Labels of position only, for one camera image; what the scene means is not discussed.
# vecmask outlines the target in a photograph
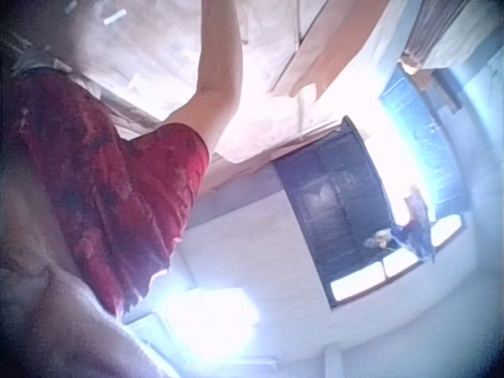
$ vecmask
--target red patterned fabric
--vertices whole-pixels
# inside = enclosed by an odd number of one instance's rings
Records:
[[[64,76],[2,92],[4,146],[28,149],[83,279],[121,317],[169,267],[208,165],[204,142],[183,124],[125,141],[106,107]]]

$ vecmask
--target red dress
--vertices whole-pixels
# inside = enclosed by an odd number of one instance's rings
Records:
[[[65,76],[2,87],[2,142],[28,150],[84,281],[115,317],[169,267],[208,165],[201,137],[167,124],[131,141]]]

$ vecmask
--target ceiling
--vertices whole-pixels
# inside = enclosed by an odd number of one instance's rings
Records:
[[[192,96],[200,51],[199,3],[44,0],[16,7],[2,26],[28,44],[48,46],[102,86],[102,97],[124,100],[126,113],[141,113],[141,127],[130,130],[131,137],[152,130]],[[217,148],[234,163],[341,119],[362,96],[376,97],[406,44],[408,34],[396,33],[404,9],[412,3],[418,7],[420,1],[236,3],[244,51],[242,104]],[[104,23],[121,11],[122,17]],[[338,59],[327,61],[328,56]],[[302,87],[282,89],[299,75],[305,77],[297,80]],[[279,80],[282,85],[272,94]],[[316,90],[307,85],[311,82]]]

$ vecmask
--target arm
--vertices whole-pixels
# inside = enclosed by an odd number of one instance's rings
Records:
[[[234,0],[202,0],[202,53],[196,93],[168,117],[205,141],[210,156],[239,106],[243,58]]]

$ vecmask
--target person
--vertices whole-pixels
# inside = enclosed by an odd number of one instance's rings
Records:
[[[137,139],[120,139],[105,106],[62,72],[2,86],[0,336],[27,374],[165,376],[120,318],[169,267],[238,109],[233,1],[202,0],[196,92]]]

